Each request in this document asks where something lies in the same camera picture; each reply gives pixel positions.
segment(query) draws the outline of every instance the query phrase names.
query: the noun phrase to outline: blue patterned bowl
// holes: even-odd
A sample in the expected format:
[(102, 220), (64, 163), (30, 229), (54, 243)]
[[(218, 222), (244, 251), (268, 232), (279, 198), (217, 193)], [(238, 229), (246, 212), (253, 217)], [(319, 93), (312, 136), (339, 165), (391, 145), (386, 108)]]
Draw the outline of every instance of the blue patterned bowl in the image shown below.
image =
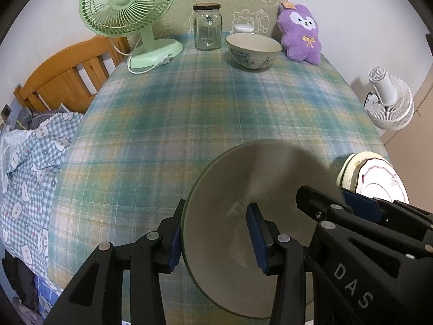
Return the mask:
[(254, 33), (234, 33), (226, 42), (233, 59), (251, 70), (269, 67), (283, 49), (278, 41)]

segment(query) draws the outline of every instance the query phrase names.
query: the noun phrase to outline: large bowl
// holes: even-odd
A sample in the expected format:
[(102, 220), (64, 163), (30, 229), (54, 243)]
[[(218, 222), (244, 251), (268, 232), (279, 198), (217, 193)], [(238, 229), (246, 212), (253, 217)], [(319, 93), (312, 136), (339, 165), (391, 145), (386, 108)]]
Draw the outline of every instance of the large bowl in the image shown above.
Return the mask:
[(254, 33), (230, 34), (226, 42), (234, 60), (251, 70), (270, 66), (283, 49), (278, 41)]
[[(310, 153), (289, 142), (260, 140), (215, 159), (196, 181), (182, 216), (183, 258), (195, 284), (231, 313), (270, 318), (276, 276), (257, 266), (246, 224), (256, 202), (266, 220), (308, 246), (316, 222), (296, 206), (296, 192), (309, 185), (343, 202), (335, 177)], [(307, 276), (307, 304), (313, 300)]]

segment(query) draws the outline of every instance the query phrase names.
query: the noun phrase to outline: fan base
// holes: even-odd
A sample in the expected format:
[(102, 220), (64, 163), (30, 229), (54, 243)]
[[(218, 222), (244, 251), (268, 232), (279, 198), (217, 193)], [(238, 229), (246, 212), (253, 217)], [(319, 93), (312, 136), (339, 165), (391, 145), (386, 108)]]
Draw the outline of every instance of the fan base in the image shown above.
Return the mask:
[(154, 50), (146, 52), (146, 45), (138, 47), (131, 56), (131, 69), (142, 69), (155, 66), (164, 61), (169, 56), (170, 59), (179, 55), (183, 50), (183, 45), (174, 39), (158, 39), (152, 42)]

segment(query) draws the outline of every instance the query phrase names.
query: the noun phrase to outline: white plate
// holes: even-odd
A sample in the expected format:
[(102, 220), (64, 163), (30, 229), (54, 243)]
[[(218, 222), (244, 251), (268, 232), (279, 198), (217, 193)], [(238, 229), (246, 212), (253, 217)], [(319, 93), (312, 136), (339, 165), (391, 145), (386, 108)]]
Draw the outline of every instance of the white plate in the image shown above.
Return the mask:
[(386, 161), (383, 156), (376, 154), (375, 152), (360, 152), (352, 157), (346, 167), (343, 174), (343, 180), (341, 181), (341, 186), (350, 191), (355, 191), (356, 182), (358, 178), (358, 172), (361, 166), (366, 160), (377, 158)]
[(360, 168), (356, 193), (369, 198), (380, 198), (409, 204), (408, 194), (397, 172), (386, 161), (369, 159)]
[(350, 154), (349, 157), (344, 161), (343, 167), (341, 167), (340, 172), (337, 176), (337, 186), (341, 186), (341, 181), (343, 180), (344, 172), (346, 171), (346, 167), (349, 164), (349, 161), (355, 156), (355, 154)]
[(263, 275), (257, 266), (246, 208), (256, 202), (281, 233), (308, 246), (316, 222), (295, 201), (304, 184), (343, 201), (332, 174), (312, 154), (288, 142), (249, 142), (209, 164), (188, 196), (181, 224), (183, 259), (207, 298), (240, 316), (270, 318), (277, 277)]

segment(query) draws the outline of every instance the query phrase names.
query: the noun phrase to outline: blue gripper pad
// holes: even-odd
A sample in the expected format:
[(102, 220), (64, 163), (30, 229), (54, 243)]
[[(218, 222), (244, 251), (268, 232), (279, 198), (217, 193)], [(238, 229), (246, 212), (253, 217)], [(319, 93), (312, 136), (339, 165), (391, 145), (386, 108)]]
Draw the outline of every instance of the blue gripper pad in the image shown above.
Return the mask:
[(172, 257), (168, 262), (168, 267), (170, 271), (173, 272), (175, 267), (179, 264), (179, 260), (181, 258), (182, 246), (181, 246), (181, 227), (178, 226), (175, 235), (172, 240)]
[(248, 205), (248, 207), (246, 208), (246, 224), (248, 226), (248, 231), (250, 232), (250, 238), (252, 242), (252, 247), (254, 248), (257, 265), (265, 274), (268, 272), (269, 269), (268, 260), (266, 259), (266, 243), (261, 236), (257, 220), (250, 205)]
[(354, 215), (371, 222), (379, 222), (382, 213), (379, 212), (376, 202), (363, 195), (344, 191), (343, 198), (348, 206), (353, 210)]

